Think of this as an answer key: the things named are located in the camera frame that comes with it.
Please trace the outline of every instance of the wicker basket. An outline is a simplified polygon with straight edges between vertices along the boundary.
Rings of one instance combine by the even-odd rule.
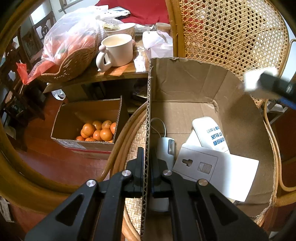
[[[38,79],[46,83],[66,82],[82,74],[98,51],[99,40],[92,48],[81,48],[71,53],[61,64],[55,74],[44,73]]]

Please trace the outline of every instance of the orange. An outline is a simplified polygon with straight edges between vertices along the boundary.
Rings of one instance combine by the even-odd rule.
[[[110,126],[112,124],[112,121],[110,120],[106,120],[102,123],[102,129],[105,129],[105,128],[109,128],[110,129]]]
[[[89,137],[89,138],[86,138],[85,141],[96,141],[96,139]]]
[[[94,133],[95,127],[92,124],[86,123],[82,127],[82,132],[87,136],[90,137]]]
[[[101,130],[102,129],[102,122],[100,122],[99,120],[95,120],[93,122],[93,125],[95,126],[96,130]]]
[[[112,140],[112,132],[108,128],[104,128],[100,132],[100,137],[102,138],[103,141],[111,141]]]
[[[115,133],[115,129],[116,129],[116,122],[113,122],[110,126],[110,130],[111,130],[112,134]]]
[[[84,141],[84,138],[82,136],[77,136],[75,140],[76,141]]]
[[[96,130],[96,131],[94,131],[94,135],[93,135],[93,137],[94,137],[94,139],[96,139],[97,141],[103,141],[102,138],[100,137],[100,133],[101,133],[100,130]]]
[[[81,130],[80,131],[80,134],[81,134],[81,136],[85,139],[85,138],[88,138],[88,136],[87,135],[85,135],[84,133],[83,133],[83,131]]]

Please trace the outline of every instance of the red tablecloth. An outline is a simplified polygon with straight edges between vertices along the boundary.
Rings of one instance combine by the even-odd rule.
[[[155,24],[169,23],[165,0],[100,0],[96,6],[108,5],[109,9],[123,7],[131,12],[129,17],[121,19],[124,23]]]

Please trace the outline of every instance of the white bowl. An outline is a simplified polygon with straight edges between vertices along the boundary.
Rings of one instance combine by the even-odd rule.
[[[135,23],[121,23],[118,24],[120,27],[119,30],[114,31],[105,31],[108,36],[114,35],[114,34],[128,34],[132,36],[133,40],[135,40]]]

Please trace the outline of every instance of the corrugated cardboard edge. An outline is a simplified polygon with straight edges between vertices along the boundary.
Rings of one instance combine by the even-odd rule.
[[[115,134],[117,134],[117,135],[114,135],[114,136],[116,136],[116,139],[113,138],[113,143],[116,142],[116,140],[119,136],[119,134],[117,133],[117,129],[122,130],[123,127],[125,126],[126,122],[128,121],[128,119],[129,119],[129,115],[127,112],[126,103],[125,103],[124,99],[122,98],[122,96],[120,96],[120,106],[119,106],[119,112],[118,112],[118,116],[117,116],[117,120],[116,120],[117,125],[116,125],[116,129],[115,129]]]
[[[140,236],[143,237],[145,230],[145,218],[147,209],[147,197],[148,197],[148,172],[149,172],[149,137],[150,137],[150,113],[151,113],[151,95],[150,95],[150,79],[151,79],[151,60],[149,59],[149,73],[148,73],[148,86],[147,86],[147,113],[146,113],[146,146],[145,146],[145,158],[144,158],[144,181],[143,181],[143,195],[142,195],[142,214],[141,214],[141,230]]]
[[[79,103],[79,102],[94,102],[94,101],[110,101],[110,100],[120,100],[120,104],[119,104],[119,112],[118,112],[117,119],[116,119],[116,122],[118,123],[120,113],[122,113],[122,111],[121,111],[121,107],[122,107],[122,106],[125,107],[125,103],[124,103],[124,101],[123,101],[123,99],[122,99],[122,96],[120,96],[120,98],[118,98],[118,99],[87,100],[87,101],[77,101],[77,102],[72,102],[72,103]],[[58,110],[58,112],[57,112],[57,114],[56,114],[56,117],[55,117],[55,119],[54,119],[54,124],[53,124],[53,126],[52,126],[52,132],[51,132],[51,134],[50,134],[50,138],[51,138],[52,140],[56,141],[56,142],[59,143],[59,144],[60,144],[59,140],[61,140],[61,141],[71,141],[71,142],[76,142],[76,143],[79,144],[79,141],[76,141],[76,140],[58,139],[58,138],[52,137],[52,133],[53,133],[53,131],[54,131],[54,125],[55,125],[55,123],[56,123],[56,120],[57,120],[57,116],[58,116],[58,114],[59,114],[59,111],[61,110],[61,108],[62,108],[63,105],[68,105],[68,104],[66,104],[66,103],[64,103],[64,102],[61,103],[61,105],[60,105],[60,107],[59,107],[59,110]],[[116,140],[113,140],[113,143],[109,143],[109,142],[104,142],[104,143],[105,143],[105,144],[114,145],[115,141],[116,141]]]
[[[188,60],[185,58],[176,58],[176,57],[171,57],[169,59],[172,60],[177,60],[177,59],[184,59]],[[149,139],[150,139],[150,113],[151,113],[151,72],[152,72],[152,64],[151,64],[151,59],[149,59],[149,74],[148,74],[148,92],[147,92],[147,132],[146,132],[146,154],[145,154],[145,159],[144,159],[144,183],[143,183],[143,201],[142,201],[142,216],[141,216],[141,237],[144,235],[144,229],[145,229],[145,217],[146,217],[146,209],[147,209],[147,194],[148,194],[148,171],[149,171]],[[265,220],[265,214],[268,211],[268,209],[274,205],[276,201],[276,192],[277,190],[275,189],[277,184],[277,174],[276,174],[276,169],[278,167],[276,166],[275,159],[274,159],[274,181],[273,181],[273,192],[271,194],[270,200],[268,207],[266,207],[259,215],[255,217],[251,217],[254,222],[261,226]]]

